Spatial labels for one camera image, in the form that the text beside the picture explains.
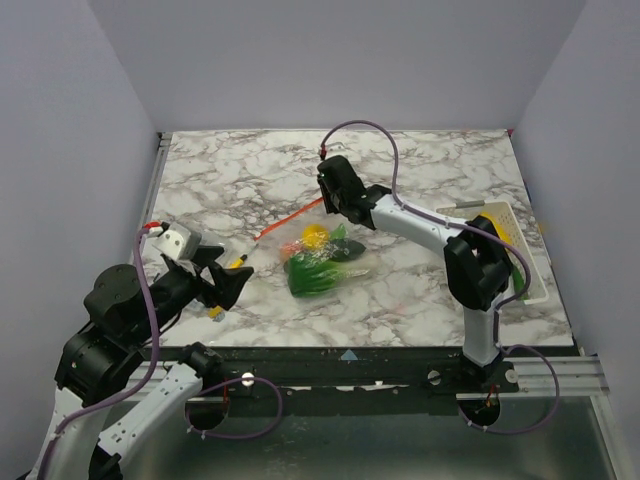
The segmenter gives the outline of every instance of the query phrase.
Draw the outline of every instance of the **wire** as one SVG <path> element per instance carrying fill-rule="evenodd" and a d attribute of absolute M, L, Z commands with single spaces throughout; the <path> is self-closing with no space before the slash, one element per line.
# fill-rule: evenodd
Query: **wire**
<path fill-rule="evenodd" d="M 225 382 L 222 382 L 222 383 L 219 383 L 217 385 L 214 385 L 213 387 L 206 388 L 206 389 L 202 390 L 198 395 L 205 395 L 207 393 L 213 392 L 213 391 L 218 390 L 220 388 L 224 388 L 224 387 L 227 387 L 229 385 L 233 385 L 235 383 L 240 383 L 240 382 L 245 382 L 245 381 L 255 381 L 255 382 L 258 382 L 258 383 L 264 383 L 265 385 L 268 385 L 269 387 L 271 387 L 271 389 L 276 393 L 276 398 L 278 399 L 278 410 L 276 412 L 275 418 L 273 419 L 273 421 L 269 425 L 267 425 L 262 430 L 259 430 L 257 432 L 246 433 L 246 434 L 242 434 L 242 435 L 229 435 L 229 434 L 226 434 L 226 433 L 216 433 L 216 432 L 210 432 L 210 431 L 207 431 L 207 430 L 198 430 L 197 428 L 195 428 L 191 424 L 191 417 L 190 417 L 189 410 L 185 409 L 185 420 L 187 421 L 187 424 L 189 424 L 189 430 L 188 431 L 189 432 L 196 432 L 196 433 L 199 433 L 200 435 L 211 437 L 211 438 L 222 438 L 224 440 L 252 440 L 254 438 L 258 438 L 258 437 L 261 437 L 263 435 L 266 435 L 271 430 L 276 428 L 278 426 L 278 424 L 280 423 L 280 420 L 282 420 L 282 408 L 283 408 L 282 394 L 280 393 L 280 390 L 278 390 L 278 387 L 275 386 L 271 381 L 267 380 L 266 378 L 260 378 L 260 377 L 251 377 L 250 379 L 246 379 L 246 378 L 242 378 L 242 377 L 233 378 L 231 380 L 227 380 Z"/>
<path fill-rule="evenodd" d="M 176 326 L 176 324 L 180 321 L 180 317 L 182 316 L 182 310 L 180 310 L 178 312 L 178 314 L 173 317 L 173 320 L 171 320 L 171 322 L 169 322 L 167 325 L 165 325 L 165 327 L 160 330 L 160 337 L 162 338 L 162 336 L 167 333 L 169 330 L 171 330 L 173 327 Z M 151 339 L 149 339 L 147 342 L 145 342 L 144 346 L 148 346 L 151 343 Z"/>
<path fill-rule="evenodd" d="M 149 368 L 147 369 L 144 376 L 140 379 L 140 381 L 130 390 L 127 390 L 126 392 L 116 393 L 94 405 L 78 410 L 77 412 L 74 412 L 68 417 L 64 418 L 58 424 L 58 426 L 54 430 L 53 438 L 49 441 L 44 455 L 42 456 L 42 461 L 40 462 L 40 468 L 37 475 L 38 480 L 44 480 L 46 478 L 48 463 L 53 455 L 53 450 L 57 441 L 62 435 L 64 435 L 65 428 L 67 428 L 73 421 L 79 419 L 80 417 L 95 413 L 99 410 L 102 410 L 103 408 L 112 407 L 117 403 L 126 400 L 132 395 L 135 395 L 142 389 L 142 387 L 146 385 L 146 383 L 151 379 L 153 373 L 156 370 L 156 365 L 158 364 L 158 359 L 160 358 L 160 331 L 158 329 L 158 319 L 156 317 L 155 306 L 153 304 L 153 299 L 151 298 L 151 291 L 149 290 L 149 284 L 147 283 L 147 279 L 144 274 L 144 267 L 142 265 L 142 254 L 140 251 L 140 243 L 142 242 L 142 238 L 148 232 L 148 228 L 142 228 L 136 234 L 133 247 L 133 263 L 136 267 L 136 274 L 138 276 L 138 282 L 140 283 L 140 289 L 142 290 L 144 303 L 147 308 L 147 315 L 149 316 L 149 326 L 151 327 L 151 358 L 149 360 Z"/>
<path fill-rule="evenodd" d="M 525 281 L 524 281 L 524 285 L 523 287 L 515 292 L 513 295 L 511 295 L 510 297 L 507 297 L 503 300 L 501 300 L 500 302 L 498 302 L 495 306 L 494 312 L 493 312 L 493 337 L 496 341 L 496 344 L 499 345 L 499 326 L 500 326 L 500 309 L 506 305 L 509 302 L 512 302 L 514 300 L 517 300 L 518 298 L 520 298 L 522 295 L 524 295 L 527 290 L 529 289 L 529 287 L 531 286 L 531 269 L 529 268 L 529 265 L 527 264 L 527 261 L 525 260 L 524 256 L 518 251 L 517 248 L 515 248 L 514 246 L 508 244 L 507 242 L 501 240 L 500 238 L 491 235 L 488 232 L 485 232 L 483 230 L 480 230 L 479 228 L 476 227 L 472 227 L 471 225 L 467 225 L 466 223 L 447 223 L 445 220 L 436 217 L 434 215 L 431 215 L 423 210 L 421 210 L 418 207 L 415 207 L 407 202 L 405 202 L 404 200 L 402 200 L 402 198 L 400 198 L 400 195 L 398 194 L 398 169 L 400 168 L 400 153 L 398 151 L 398 145 L 396 144 L 396 141 L 393 139 L 393 136 L 391 135 L 391 133 L 385 129 L 384 127 L 382 127 L 381 125 L 378 125 L 377 123 L 371 122 L 369 120 L 350 120 L 347 122 L 343 122 L 339 125 L 336 125 L 335 127 L 333 127 L 331 130 L 329 130 L 329 132 L 324 136 L 324 138 L 322 139 L 322 142 L 320 143 L 320 157 L 324 160 L 324 156 L 326 156 L 327 153 L 327 149 L 326 149 L 326 143 L 329 140 L 329 138 L 338 130 L 347 127 L 349 125 L 368 125 L 370 127 L 373 127 L 377 130 L 379 130 L 380 132 L 382 132 L 388 139 L 389 142 L 391 143 L 391 147 L 393 149 L 393 176 L 391 177 L 391 195 L 393 196 L 393 199 L 395 200 L 395 202 L 403 209 L 407 210 L 408 212 L 413 213 L 414 215 L 417 215 L 421 218 L 424 218 L 426 220 L 429 220 L 431 222 L 437 223 L 439 225 L 443 225 L 445 227 L 454 227 L 454 228 L 459 228 L 462 230 L 466 230 L 468 232 L 472 232 L 475 233 L 477 235 L 480 235 L 482 237 L 485 237 L 495 243 L 497 243 L 498 245 L 500 245 L 503 248 L 506 248 L 507 250 L 509 250 L 520 262 L 520 264 L 522 265 L 522 269 L 524 271 L 525 274 Z M 549 367 L 549 370 L 551 371 L 551 376 L 553 377 L 553 381 L 555 383 L 556 386 L 556 397 L 555 397 L 555 402 L 553 404 L 553 408 L 551 409 L 551 411 L 549 412 L 549 414 L 542 419 L 540 422 L 536 423 L 535 425 L 532 425 L 531 427 L 527 427 L 527 428 L 522 428 L 519 430 L 513 430 L 513 431 L 502 431 L 502 430 L 495 430 L 495 429 L 489 429 L 489 428 L 484 428 L 481 427 L 480 425 L 474 424 L 473 422 L 471 422 L 466 415 L 464 415 L 464 412 L 462 412 L 462 410 L 460 410 L 461 415 L 463 416 L 463 418 L 467 421 L 467 424 L 471 427 L 475 427 L 479 430 L 482 431 L 487 431 L 487 432 L 491 432 L 491 433 L 496 433 L 499 435 L 517 435 L 519 433 L 527 433 L 527 432 L 531 432 L 537 428 L 540 428 L 542 426 L 544 426 L 556 413 L 557 409 L 558 409 L 558 405 L 560 404 L 560 383 L 558 381 L 558 376 L 555 372 L 555 370 L 553 369 L 553 366 L 551 365 L 551 363 L 549 362 L 549 360 L 547 360 L 547 358 L 542 355 L 540 352 L 538 352 L 536 349 L 529 347 L 527 345 L 513 345 L 512 347 L 508 348 L 508 349 L 503 349 L 502 347 L 500 347 L 501 352 L 505 355 L 508 356 L 511 354 L 511 352 L 515 349 L 524 349 L 527 350 L 531 353 L 533 353 L 534 355 L 540 357 L 542 359 L 542 361 Z"/>
<path fill-rule="evenodd" d="M 313 207 L 315 207 L 316 205 L 320 205 L 322 202 L 324 201 L 324 199 L 322 197 L 320 198 L 316 198 L 313 202 L 306 204 L 304 207 L 300 208 L 299 210 L 296 210 L 295 212 L 293 212 L 291 215 L 289 215 L 288 217 L 283 218 L 282 220 L 277 221 L 276 223 L 273 223 L 271 225 L 269 225 L 267 228 L 265 228 L 264 230 L 262 230 L 258 235 L 256 235 L 255 237 L 253 237 L 253 239 L 257 242 L 258 240 L 260 240 L 262 237 L 264 237 L 266 234 L 271 233 L 272 231 L 274 231 L 276 228 L 281 227 L 282 225 L 284 225 L 285 223 L 287 223 L 289 220 L 293 220 L 295 217 L 297 217 L 298 215 L 306 212 L 307 210 L 312 209 Z"/>
<path fill-rule="evenodd" d="M 534 430 L 537 430 L 540 427 L 544 427 L 547 423 L 549 423 L 551 418 L 553 418 L 553 416 L 558 411 L 558 407 L 560 406 L 560 381 L 558 380 L 558 374 L 553 368 L 553 365 L 551 365 L 551 362 L 547 357 L 542 355 L 535 348 L 531 348 L 528 345 L 520 345 L 520 344 L 513 345 L 506 350 L 503 349 L 502 352 L 504 353 L 505 357 L 508 357 L 509 355 L 511 355 L 511 352 L 517 349 L 523 349 L 523 350 L 527 350 L 530 353 L 533 353 L 535 356 L 540 357 L 540 359 L 547 365 L 547 367 L 549 367 L 549 371 L 551 372 L 551 377 L 553 378 L 553 383 L 556 387 L 556 396 L 553 402 L 553 406 L 551 407 L 551 410 L 549 410 L 549 413 L 547 413 L 547 415 L 542 420 L 540 420 L 539 422 L 529 427 L 518 428 L 515 430 L 500 430 L 497 428 L 483 427 L 482 425 L 473 423 L 471 420 L 469 420 L 469 417 L 467 417 L 467 415 L 462 411 L 462 408 L 458 406 L 458 412 L 460 413 L 460 415 L 462 416 L 462 418 L 464 419 L 464 421 L 467 423 L 469 427 L 475 428 L 476 430 L 480 430 L 482 432 L 493 433 L 494 435 L 520 435 L 522 433 L 533 432 Z"/>
<path fill-rule="evenodd" d="M 484 404 L 487 407 L 491 406 L 491 395 L 493 395 L 493 392 L 495 391 L 495 389 L 496 389 L 496 384 L 492 383 L 491 384 L 491 388 L 489 389 L 489 395 L 487 395 L 487 398 L 484 400 Z"/>
<path fill-rule="evenodd" d="M 498 245 L 500 245 L 503 248 L 506 248 L 507 250 L 509 250 L 520 262 L 520 264 L 522 265 L 522 269 L 524 271 L 524 276 L 525 276 L 525 280 L 524 280 L 524 285 L 523 287 L 516 293 L 514 293 L 512 296 L 507 297 L 503 300 L 501 300 L 500 302 L 498 302 L 495 306 L 494 309 L 494 313 L 493 313 L 493 337 L 496 341 L 496 343 L 498 342 L 498 328 L 499 328 L 499 321 L 500 321 L 500 308 L 502 308 L 504 305 L 506 305 L 509 302 L 512 302 L 513 300 L 517 300 L 518 298 L 520 298 L 522 295 L 524 295 L 527 290 L 529 289 L 529 287 L 531 286 L 531 270 L 529 268 L 529 265 L 527 264 L 527 261 L 525 260 L 525 258 L 522 256 L 522 254 L 518 251 L 517 248 L 515 248 L 514 246 L 508 244 L 507 242 L 501 240 L 500 238 L 491 235 L 488 232 L 485 232 L 484 230 L 480 230 L 479 228 L 476 227 L 472 227 L 471 225 L 467 225 L 466 223 L 447 223 L 445 220 L 441 219 L 440 217 L 436 217 L 434 215 L 431 215 L 423 210 L 421 210 L 420 208 L 413 206 L 407 202 L 405 202 L 404 200 L 402 200 L 402 198 L 400 198 L 400 195 L 398 194 L 398 169 L 400 168 L 400 153 L 398 151 L 398 145 L 396 144 L 396 141 L 393 139 L 393 136 L 391 135 L 391 133 L 384 128 L 381 125 L 378 125 L 377 123 L 374 122 L 370 122 L 369 120 L 350 120 L 348 122 L 344 122 L 341 123 L 339 125 L 336 125 L 335 127 L 333 127 L 331 130 L 329 130 L 329 132 L 324 136 L 324 138 L 322 139 L 322 143 L 320 144 L 320 152 L 321 152 L 321 156 L 324 153 L 326 155 L 326 143 L 329 140 L 329 138 L 338 130 L 340 130 L 341 128 L 347 127 L 349 125 L 357 125 L 357 124 L 362 124 L 362 125 L 368 125 L 370 127 L 373 127 L 377 130 L 379 130 L 380 132 L 382 132 L 388 139 L 389 142 L 391 143 L 391 147 L 393 148 L 393 176 L 391 177 L 391 195 L 393 197 L 393 199 L 395 200 L 395 202 L 402 207 L 403 209 L 407 210 L 408 212 L 413 213 L 414 215 L 417 215 L 421 218 L 424 218 L 425 220 L 429 220 L 431 222 L 437 223 L 438 225 L 443 225 L 446 227 L 454 227 L 454 228 L 459 228 L 461 230 L 466 230 L 468 232 L 473 232 L 477 235 L 480 235 L 482 237 L 485 237 L 493 242 L 496 242 Z"/>

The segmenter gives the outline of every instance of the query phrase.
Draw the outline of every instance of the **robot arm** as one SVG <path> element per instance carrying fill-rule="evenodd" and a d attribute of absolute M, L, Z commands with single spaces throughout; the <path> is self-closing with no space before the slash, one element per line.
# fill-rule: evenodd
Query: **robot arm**
<path fill-rule="evenodd" d="M 222 268 L 216 259 L 224 249 L 203 245 L 199 233 L 182 225 L 156 224 L 148 235 L 156 238 L 154 246 L 169 269 L 149 288 L 158 328 L 194 299 L 208 308 L 231 308 L 253 274 L 250 267 Z M 214 284 L 202 278 L 205 269 Z M 126 387 L 143 361 L 140 351 L 151 333 L 142 287 L 132 265 L 116 265 L 102 272 L 84 305 L 90 320 L 64 346 L 55 376 L 54 414 L 28 480 L 86 480 L 88 472 L 92 480 L 121 479 L 121 462 L 130 458 L 158 422 L 201 391 L 203 382 L 223 379 L 219 357 L 196 343 L 185 349 L 184 361 L 157 388 L 105 432 L 110 407 L 75 419 L 56 435 L 65 417 Z"/>
<path fill-rule="evenodd" d="M 449 224 L 468 223 L 497 237 L 491 221 L 477 217 L 466 222 L 428 212 L 441 219 L 440 224 L 420 217 L 399 206 L 388 188 L 365 188 L 342 156 L 323 160 L 318 172 L 327 213 L 340 213 L 352 223 L 407 238 L 444 259 L 449 289 L 464 309 L 463 355 L 476 373 L 490 375 L 501 360 L 495 306 L 507 289 L 513 265 L 495 242 Z"/>

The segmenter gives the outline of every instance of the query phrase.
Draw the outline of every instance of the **gray wall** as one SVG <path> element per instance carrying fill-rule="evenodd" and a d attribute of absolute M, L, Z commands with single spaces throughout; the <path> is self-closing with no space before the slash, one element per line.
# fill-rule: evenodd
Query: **gray wall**
<path fill-rule="evenodd" d="M 0 15 L 0 477 L 31 467 L 65 341 L 126 261 L 157 136 L 85 0 Z"/>
<path fill-rule="evenodd" d="M 589 0 L 514 135 L 578 339 L 640 472 L 640 2 Z"/>
<path fill-rule="evenodd" d="M 584 0 L 90 0 L 156 127 L 508 128 Z"/>

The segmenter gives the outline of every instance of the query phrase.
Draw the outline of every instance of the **plastic bag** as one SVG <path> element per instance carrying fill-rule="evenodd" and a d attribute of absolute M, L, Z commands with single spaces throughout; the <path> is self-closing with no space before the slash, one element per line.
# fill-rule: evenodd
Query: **plastic bag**
<path fill-rule="evenodd" d="M 280 261 L 294 297 L 322 295 L 377 266 L 375 255 L 349 235 L 345 224 L 323 223 L 295 229 L 296 237 L 280 245 Z"/>

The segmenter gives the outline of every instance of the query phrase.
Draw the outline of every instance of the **orange string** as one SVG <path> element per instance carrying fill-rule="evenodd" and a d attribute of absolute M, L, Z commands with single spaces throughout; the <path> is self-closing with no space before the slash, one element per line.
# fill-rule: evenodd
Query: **orange string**
<path fill-rule="evenodd" d="M 276 223 L 269 225 L 267 228 L 265 228 L 264 230 L 262 230 L 258 235 L 256 235 L 255 237 L 253 237 L 253 239 L 257 242 L 258 240 L 260 240 L 260 238 L 262 238 L 263 236 L 265 236 L 267 233 L 273 232 L 276 228 L 281 227 L 282 225 L 284 225 L 285 223 L 287 223 L 289 220 L 292 220 L 294 218 L 296 218 L 298 215 L 306 212 L 307 210 L 312 209 L 313 207 L 315 207 L 316 205 L 321 204 L 324 201 L 324 199 L 322 197 L 317 198 L 316 200 L 314 200 L 313 202 L 305 205 L 304 207 L 302 207 L 300 210 L 298 210 L 297 212 L 292 213 L 291 215 L 289 215 L 286 218 L 283 218 L 280 221 L 277 221 Z"/>

